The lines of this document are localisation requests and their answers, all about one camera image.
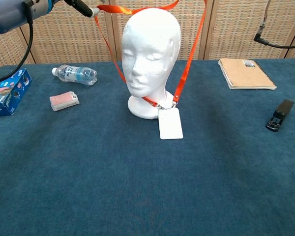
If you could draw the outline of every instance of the mannequin nose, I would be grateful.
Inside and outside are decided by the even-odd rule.
[[[139,59],[137,59],[134,63],[134,66],[133,66],[133,70],[132,70],[132,74],[134,76],[140,76],[143,74],[143,71],[142,71],[142,62],[140,62]]]

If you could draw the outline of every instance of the orange lanyard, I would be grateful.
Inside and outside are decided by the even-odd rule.
[[[173,7],[175,7],[177,4],[178,4],[179,0],[176,0],[175,2],[173,2],[172,4],[170,5],[167,5],[167,6],[163,6],[163,7],[157,7],[157,8],[160,8],[160,9],[163,9],[163,10],[170,10],[172,9]],[[201,29],[202,29],[202,26],[203,26],[203,22],[204,22],[204,19],[205,19],[205,16],[206,16],[206,6],[207,6],[207,0],[204,0],[205,2],[205,9],[204,9],[204,12],[203,12],[203,15],[202,15],[202,18],[201,18],[201,21],[200,21],[200,25],[199,25],[199,28],[198,28],[198,32],[197,32],[197,35],[196,35],[196,38],[195,38],[195,41],[193,43],[193,46],[192,46],[192,49],[191,49],[191,52],[190,52],[190,55],[189,55],[189,58],[188,58],[188,61],[187,61],[187,64],[185,66],[185,69],[183,71],[183,74],[181,76],[181,79],[179,81],[179,84],[176,88],[176,91],[175,91],[175,94],[174,94],[174,99],[173,99],[173,104],[174,106],[178,103],[179,101],[179,98],[180,98],[180,95],[182,93],[182,90],[183,90],[183,87],[185,85],[185,82],[186,82],[186,79],[187,79],[187,76],[188,76],[188,73],[189,73],[189,69],[190,69],[190,65],[191,65],[191,61],[192,61],[192,57],[193,57],[193,54],[195,52],[195,49],[196,49],[196,46],[197,46],[197,42],[198,42],[198,39],[199,39],[199,36],[200,36],[200,32],[201,32]],[[124,14],[127,14],[127,15],[132,15],[132,14],[135,14],[139,11],[142,11],[144,9],[147,9],[147,8],[150,8],[150,7],[143,7],[143,8],[140,8],[140,9],[136,9],[136,10],[130,10],[128,8],[125,8],[125,7],[121,7],[121,6],[114,6],[114,5],[99,5],[97,6],[97,8],[99,10],[103,10],[103,11],[106,11],[106,12],[109,12],[109,13],[124,13]],[[122,80],[124,82],[126,82],[126,79],[124,77],[124,74],[122,73],[122,71],[120,70],[116,60],[113,58],[113,52],[112,52],[112,49],[111,47],[109,46],[108,44],[108,41],[106,40],[104,34],[103,34],[103,31],[99,25],[99,21],[98,21],[98,17],[97,15],[95,16],[95,22],[107,44],[107,47],[109,49],[109,52],[110,52],[110,55],[111,55],[111,58],[119,72],[119,75],[121,76]],[[143,97],[143,99],[148,102],[149,104],[151,104],[152,106],[154,107],[161,107],[157,102],[153,102],[151,101],[150,99],[148,99],[147,97]]]

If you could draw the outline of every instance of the blue box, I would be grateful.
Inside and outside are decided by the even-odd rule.
[[[31,81],[28,71],[23,68],[0,82],[0,117],[14,114]]]

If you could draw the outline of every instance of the notebook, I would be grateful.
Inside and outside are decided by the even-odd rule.
[[[275,83],[254,60],[221,58],[218,64],[230,89],[276,89]]]

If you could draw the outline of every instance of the white id card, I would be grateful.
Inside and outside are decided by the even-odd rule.
[[[182,139],[182,128],[178,108],[158,110],[161,139]]]

